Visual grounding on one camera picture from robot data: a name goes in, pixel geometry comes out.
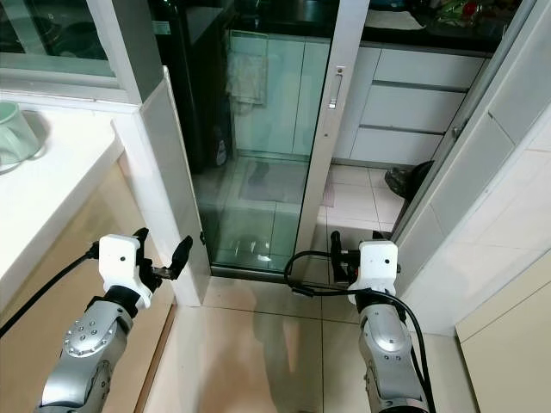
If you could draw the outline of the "green and red vegetables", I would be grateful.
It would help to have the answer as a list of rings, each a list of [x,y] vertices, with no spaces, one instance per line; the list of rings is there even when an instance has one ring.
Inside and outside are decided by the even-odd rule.
[[[477,24],[507,21],[523,0],[413,0],[416,15],[430,22],[469,28]]]

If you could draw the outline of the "glass sliding door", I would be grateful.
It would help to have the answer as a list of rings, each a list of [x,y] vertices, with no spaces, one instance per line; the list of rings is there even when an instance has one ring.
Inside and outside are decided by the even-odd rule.
[[[148,0],[210,264],[276,273],[310,243],[370,0]],[[267,58],[264,105],[226,90],[229,52]],[[345,66],[338,110],[327,80]]]

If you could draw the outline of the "pale green mug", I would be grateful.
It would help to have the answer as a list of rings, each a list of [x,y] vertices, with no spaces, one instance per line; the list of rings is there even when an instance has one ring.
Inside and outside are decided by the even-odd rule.
[[[13,165],[35,157],[43,141],[14,102],[0,101],[0,161]]]

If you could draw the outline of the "white counter end panel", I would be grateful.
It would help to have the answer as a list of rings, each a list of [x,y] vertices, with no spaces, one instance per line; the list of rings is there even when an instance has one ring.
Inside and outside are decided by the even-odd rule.
[[[207,248],[201,242],[203,228],[188,154],[165,67],[161,82],[142,105],[133,113],[117,115],[113,125],[125,150],[121,159],[123,175],[162,263],[170,262],[182,240],[193,239],[188,265],[177,280],[168,284],[178,304],[201,306],[210,281],[210,264]]]

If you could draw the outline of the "white drawer cabinet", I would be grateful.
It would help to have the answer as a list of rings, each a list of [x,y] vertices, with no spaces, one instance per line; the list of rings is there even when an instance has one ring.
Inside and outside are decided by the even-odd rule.
[[[335,161],[429,161],[484,58],[362,47],[334,150]]]

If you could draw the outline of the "pale hanging towel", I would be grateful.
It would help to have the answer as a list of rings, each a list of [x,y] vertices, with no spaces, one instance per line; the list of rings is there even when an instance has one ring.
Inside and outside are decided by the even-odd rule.
[[[226,90],[236,103],[264,105],[267,58],[248,52],[229,52]]]

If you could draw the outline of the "glass sliding window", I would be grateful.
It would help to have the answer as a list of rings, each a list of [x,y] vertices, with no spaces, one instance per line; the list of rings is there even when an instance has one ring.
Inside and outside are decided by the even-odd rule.
[[[1,66],[114,77],[87,0],[0,0]]]

